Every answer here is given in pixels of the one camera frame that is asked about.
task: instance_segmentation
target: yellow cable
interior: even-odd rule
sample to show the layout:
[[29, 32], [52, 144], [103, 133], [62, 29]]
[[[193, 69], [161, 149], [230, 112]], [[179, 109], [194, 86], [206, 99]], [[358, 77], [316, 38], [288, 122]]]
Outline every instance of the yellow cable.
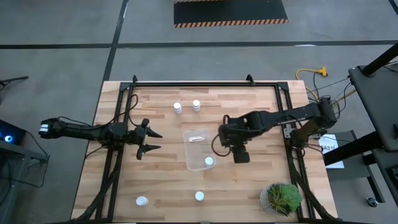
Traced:
[[355, 92], [356, 92], [356, 90], [351, 90], [349, 93], [347, 93], [347, 94], [345, 94], [344, 96], [340, 97], [340, 98], [337, 100], [337, 103], [340, 102], [341, 100], [343, 100], [344, 98], [347, 99], [347, 97], [351, 96], [351, 95], [354, 94]]
[[[320, 75], [323, 76], [323, 77], [328, 76], [328, 74], [327, 74], [327, 72], [326, 72], [326, 67], [322, 67], [322, 68], [319, 69], [319, 70], [314, 70], [314, 69], [309, 69], [309, 68], [301, 68], [301, 69], [298, 69], [298, 70], [296, 71], [296, 80], [300, 80], [300, 79], [299, 79], [299, 72], [302, 72], [302, 71], [315, 72], [315, 73], [320, 74]], [[319, 100], [318, 97], [316, 96], [316, 94], [315, 94], [309, 87], [306, 86], [305, 89], [307, 89], [307, 90], [313, 95], [313, 97], [315, 98], [316, 101]]]

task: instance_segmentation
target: hazard stripe mat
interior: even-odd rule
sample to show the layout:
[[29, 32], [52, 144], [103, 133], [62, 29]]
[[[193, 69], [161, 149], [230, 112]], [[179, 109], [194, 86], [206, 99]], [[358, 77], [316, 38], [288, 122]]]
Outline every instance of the hazard stripe mat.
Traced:
[[174, 27], [286, 24], [282, 0], [181, 0], [174, 2]]

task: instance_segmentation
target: small white bottle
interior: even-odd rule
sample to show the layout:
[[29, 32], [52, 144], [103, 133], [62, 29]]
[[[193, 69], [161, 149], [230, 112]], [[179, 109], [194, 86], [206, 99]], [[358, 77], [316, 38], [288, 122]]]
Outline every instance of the small white bottle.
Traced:
[[207, 157], [205, 159], [205, 167], [213, 167], [214, 166], [214, 159], [211, 157]]
[[181, 103], [174, 103], [174, 113], [175, 114], [181, 114], [182, 113]]
[[194, 112], [199, 112], [200, 111], [200, 102], [199, 102], [199, 100], [194, 100], [192, 102], [192, 108], [193, 108]]
[[195, 198], [198, 202], [201, 202], [203, 199], [205, 199], [205, 194], [203, 192], [197, 192], [195, 194]]
[[138, 206], [146, 206], [148, 205], [148, 198], [140, 196], [137, 198], [136, 203]]

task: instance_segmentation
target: wooden table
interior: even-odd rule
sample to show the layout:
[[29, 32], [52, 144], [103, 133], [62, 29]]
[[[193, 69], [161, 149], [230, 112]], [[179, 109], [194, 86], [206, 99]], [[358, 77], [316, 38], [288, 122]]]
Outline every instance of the wooden table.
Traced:
[[[293, 107], [308, 104], [303, 81], [288, 83]], [[103, 124], [113, 118], [119, 84], [104, 83], [95, 124]], [[275, 182], [290, 183], [281, 127], [272, 128], [249, 141], [246, 147], [251, 156], [250, 163], [235, 164], [232, 155], [217, 157], [216, 167], [200, 172], [188, 170], [185, 163], [184, 131], [206, 128], [212, 138], [224, 114], [238, 117], [252, 110], [277, 111], [273, 88], [135, 87], [134, 93], [138, 95], [139, 102], [131, 111], [133, 121], [140, 123], [143, 118], [150, 119], [151, 128], [163, 138], [147, 138], [147, 143], [162, 148], [148, 152], [138, 161], [137, 146], [125, 146], [114, 222], [297, 220], [295, 213], [289, 217], [270, 215], [259, 204], [263, 188]], [[200, 100], [199, 113], [192, 110], [193, 100]], [[173, 111], [176, 101], [183, 106], [180, 115]], [[88, 152], [99, 146], [97, 142], [90, 142]], [[216, 146], [216, 149], [221, 150], [221, 146]], [[105, 158], [106, 149], [102, 149], [85, 161], [72, 218], [81, 215], [98, 193]], [[311, 190], [328, 212], [337, 217], [322, 155], [307, 149], [305, 166]], [[203, 202], [195, 200], [195, 192], [199, 190], [205, 194]], [[136, 205], [136, 198], [142, 195], [149, 199], [146, 207]], [[307, 217], [304, 204], [303, 201], [304, 216]]]

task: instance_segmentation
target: green plant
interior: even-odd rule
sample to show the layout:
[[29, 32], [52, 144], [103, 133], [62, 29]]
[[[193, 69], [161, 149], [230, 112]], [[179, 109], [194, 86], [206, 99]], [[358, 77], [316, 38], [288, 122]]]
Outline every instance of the green plant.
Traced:
[[286, 216], [296, 211], [302, 200], [299, 190], [292, 184], [274, 184], [268, 190], [268, 202], [271, 208]]

